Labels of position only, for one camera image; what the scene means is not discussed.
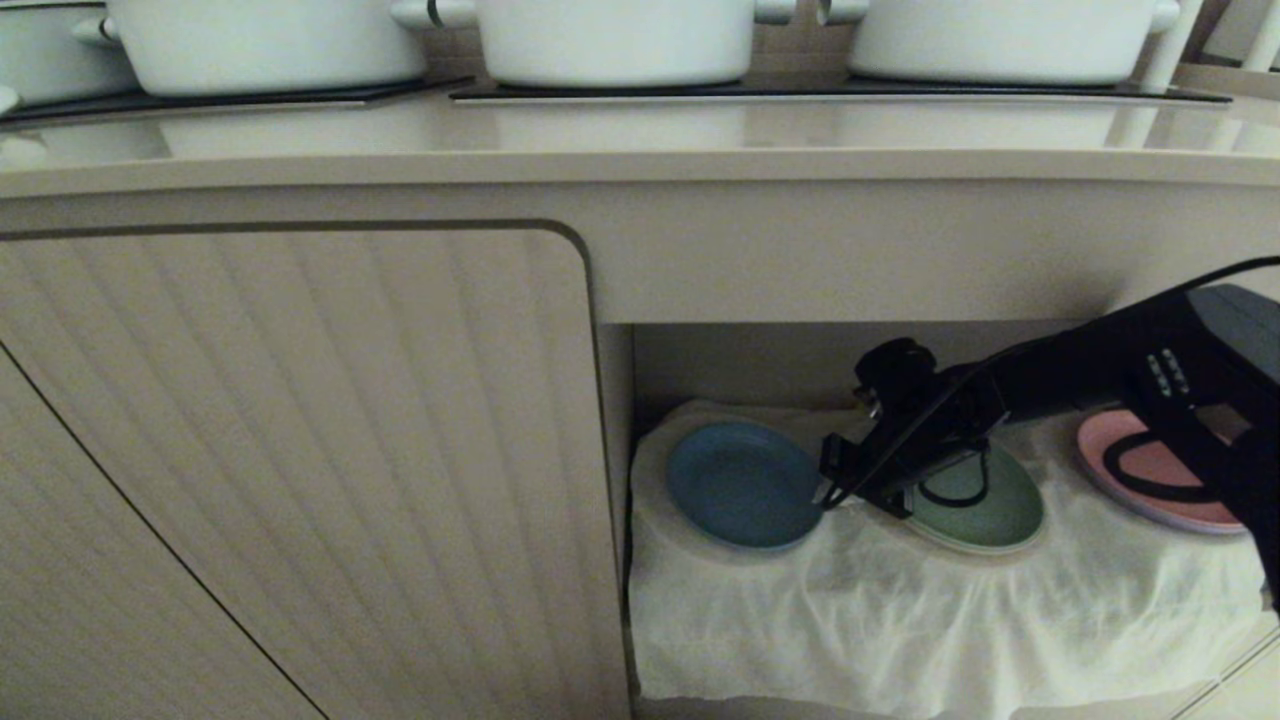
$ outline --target green plate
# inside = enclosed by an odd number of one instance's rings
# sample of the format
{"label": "green plate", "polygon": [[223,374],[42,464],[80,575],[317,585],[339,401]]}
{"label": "green plate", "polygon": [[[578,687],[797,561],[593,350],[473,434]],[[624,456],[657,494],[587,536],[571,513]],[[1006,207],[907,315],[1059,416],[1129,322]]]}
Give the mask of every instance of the green plate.
{"label": "green plate", "polygon": [[[1005,555],[1030,544],[1044,527],[1044,498],[1012,455],[992,446],[991,489],[973,507],[945,507],[911,489],[911,518],[906,524],[952,550]],[[969,497],[982,487],[978,456],[952,465],[928,480],[942,497]]]}

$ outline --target black cable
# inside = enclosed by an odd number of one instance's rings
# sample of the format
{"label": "black cable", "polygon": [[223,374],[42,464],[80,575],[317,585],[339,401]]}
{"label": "black cable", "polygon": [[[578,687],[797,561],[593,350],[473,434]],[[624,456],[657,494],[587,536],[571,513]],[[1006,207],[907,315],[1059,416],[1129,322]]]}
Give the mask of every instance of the black cable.
{"label": "black cable", "polygon": [[952,510],[963,510],[965,507],[973,507],[974,505],[978,505],[983,500],[987,500],[987,493],[991,492],[991,464],[988,462],[989,456],[991,456],[991,443],[983,442],[982,450],[978,456],[978,465],[982,471],[982,487],[978,488],[978,492],[970,495],[969,497],[946,497],[931,491],[929,480],[936,478],[937,477],[936,474],[920,482],[920,484],[918,486],[920,489],[920,495],[924,496],[924,500],[928,500],[934,505],[941,505],[942,507],[951,507]]}
{"label": "black cable", "polygon": [[955,397],[955,395],[957,392],[960,392],[960,389],[964,388],[969,383],[969,380],[972,380],[974,377],[977,377],[978,373],[980,373],[980,372],[986,370],[987,368],[989,368],[993,363],[996,363],[998,360],[1004,360],[1005,357],[1009,357],[1010,355],[1015,355],[1015,354],[1019,354],[1019,352],[1025,352],[1027,350],[1030,350],[1032,347],[1036,347],[1038,345],[1046,343],[1048,341],[1057,340],[1059,337],[1061,337],[1061,336],[1064,336],[1066,333],[1082,331],[1084,328],[1088,328],[1088,327],[1092,327],[1092,325],[1094,325],[1097,323],[1101,323],[1102,320],[1107,320],[1110,318],[1115,318],[1119,314],[1128,314],[1128,313],[1133,311],[1137,307],[1143,307],[1143,306],[1151,305],[1153,302],[1160,302],[1160,301],[1166,300],[1169,297],[1172,297],[1175,295],[1180,295],[1183,292],[1188,292],[1188,291],[1196,290],[1197,287],[1206,286],[1206,284],[1208,284],[1211,282],[1216,282],[1216,281],[1220,281],[1220,279],[1224,279],[1224,278],[1229,278],[1231,275],[1238,275],[1240,273],[1247,273],[1249,270],[1257,270],[1257,269],[1261,269],[1261,268],[1272,268],[1272,266],[1280,266],[1280,255],[1267,255],[1267,256],[1262,256],[1262,258],[1253,258],[1252,260],[1244,260],[1244,261],[1240,261],[1240,263],[1235,263],[1233,265],[1228,265],[1225,268],[1213,270],[1211,273],[1204,273],[1203,275],[1192,278],[1192,279],[1189,279],[1189,281],[1187,281],[1187,282],[1184,282],[1181,284],[1178,284],[1175,287],[1171,287],[1171,288],[1169,288],[1166,291],[1157,292],[1156,295],[1153,295],[1153,296],[1151,296],[1151,297],[1148,297],[1146,300],[1135,302],[1135,304],[1133,304],[1133,305],[1130,305],[1128,307],[1121,307],[1120,310],[1116,310],[1115,313],[1108,313],[1108,314],[1106,314],[1106,315],[1103,315],[1101,318],[1096,318],[1093,320],[1089,320],[1088,323],[1084,323],[1083,325],[1080,325],[1078,328],[1073,328],[1070,331],[1064,331],[1061,333],[1046,336],[1046,337],[1042,337],[1042,338],[1036,338],[1036,340],[1029,340],[1029,341],[1025,341],[1025,342],[1020,342],[1020,343],[1014,345],[1011,347],[1006,347],[1005,350],[1001,350],[1000,352],[996,352],[995,355],[991,355],[989,357],[987,357],[984,360],[980,360],[980,361],[975,363],[968,370],[965,370],[964,374],[960,375],[956,379],[956,382],[951,383],[950,387],[947,387],[945,391],[942,391],[941,393],[938,393],[938,397],[936,397],[933,400],[933,402],[931,402],[924,410],[922,410],[920,414],[916,415],[914,420],[911,420],[911,424],[909,424],[906,428],[902,428],[902,432],[899,433],[896,438],[893,438],[892,443],[890,443],[888,450],[886,450],[884,454],[881,455],[876,460],[876,464],[872,465],[872,469],[868,470],[867,475],[863,477],[863,479],[859,480],[859,483],[855,487],[852,487],[852,488],[840,488],[838,486],[833,484],[831,488],[828,488],[826,497],[823,497],[823,500],[822,500],[822,507],[824,510],[831,510],[831,509],[838,506],[841,502],[844,502],[845,500],[847,500],[850,495],[858,492],[858,488],[860,488],[864,484],[867,484],[868,482],[870,482],[870,479],[876,477],[876,473],[878,473],[881,470],[881,468],[883,468],[884,464],[888,462],[888,459],[892,457],[893,454],[896,454],[899,451],[899,448],[901,448],[906,443],[906,441],[911,439],[911,436],[914,436],[915,432],[918,429],[920,429],[920,427],[924,425],[924,423],[927,423],[929,420],[929,418],[932,418],[933,414],[938,411],[940,407],[942,407],[943,405],[946,405],[946,402],[948,400],[951,400],[952,397]]}
{"label": "black cable", "polygon": [[1204,505],[1210,502],[1219,502],[1221,500],[1217,492],[1207,486],[1171,486],[1167,483],[1148,480],[1147,478],[1139,478],[1125,471],[1124,466],[1120,464],[1120,459],[1139,447],[1146,447],[1157,442],[1160,442],[1160,437],[1152,430],[1123,437],[1102,451],[1102,466],[1106,468],[1107,473],[1111,473],[1111,477],[1115,478],[1115,480],[1121,486],[1138,495],[1155,497],[1156,500],[1185,502],[1190,505]]}

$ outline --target countertop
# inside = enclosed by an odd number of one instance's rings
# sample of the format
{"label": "countertop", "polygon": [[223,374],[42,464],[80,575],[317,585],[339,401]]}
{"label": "countertop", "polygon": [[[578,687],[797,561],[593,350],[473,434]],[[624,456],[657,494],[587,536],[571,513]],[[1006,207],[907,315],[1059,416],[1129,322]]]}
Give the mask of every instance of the countertop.
{"label": "countertop", "polygon": [[0,127],[0,199],[465,183],[1085,179],[1280,187],[1280,102],[726,100],[170,111]]}

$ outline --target pot handle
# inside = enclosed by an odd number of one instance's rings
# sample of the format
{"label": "pot handle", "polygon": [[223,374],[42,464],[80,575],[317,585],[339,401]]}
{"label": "pot handle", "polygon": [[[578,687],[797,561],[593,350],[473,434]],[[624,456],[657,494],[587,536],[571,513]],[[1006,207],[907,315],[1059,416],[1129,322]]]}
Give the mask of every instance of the pot handle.
{"label": "pot handle", "polygon": [[872,0],[819,0],[818,24],[823,27],[854,24],[865,18],[870,9]]}
{"label": "pot handle", "polygon": [[119,47],[120,32],[115,29],[115,20],[106,15],[86,18],[72,28],[72,36],[84,45],[97,47]]}
{"label": "pot handle", "polygon": [[755,22],[763,26],[791,24],[796,0],[755,0]]}
{"label": "pot handle", "polygon": [[475,0],[397,0],[392,17],[411,29],[476,27]]}
{"label": "pot handle", "polygon": [[0,115],[8,114],[18,105],[22,105],[22,96],[18,95],[18,91],[0,85]]}
{"label": "pot handle", "polygon": [[1178,0],[1157,0],[1156,10],[1151,18],[1151,35],[1160,35],[1178,23],[1183,14],[1183,6]]}

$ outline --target plate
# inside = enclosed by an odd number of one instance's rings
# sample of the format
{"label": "plate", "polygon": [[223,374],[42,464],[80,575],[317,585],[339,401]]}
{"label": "plate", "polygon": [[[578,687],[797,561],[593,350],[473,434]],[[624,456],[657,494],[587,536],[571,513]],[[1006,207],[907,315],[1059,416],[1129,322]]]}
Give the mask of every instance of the plate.
{"label": "plate", "polygon": [[785,550],[822,520],[818,462],[785,436],[750,423],[705,425],[667,460],[667,492],[695,527],[750,550]]}
{"label": "plate", "polygon": [[[1221,502],[1188,503],[1158,500],[1116,482],[1103,465],[1102,455],[1116,441],[1144,432],[1147,425],[1128,410],[1101,413],[1080,425],[1076,433],[1080,456],[1084,459],[1089,479],[1098,489],[1124,507],[1161,525],[1211,536],[1245,532],[1244,525]],[[1166,486],[1203,486],[1164,443],[1153,442],[1132,450],[1124,455],[1120,464],[1132,475]]]}
{"label": "plate", "polygon": [[[1044,498],[1012,455],[991,447],[991,488],[973,507],[946,507],[911,489],[906,525],[938,543],[975,555],[1006,555],[1029,546],[1044,527]],[[982,487],[982,462],[975,455],[928,480],[942,497],[969,497]]]}

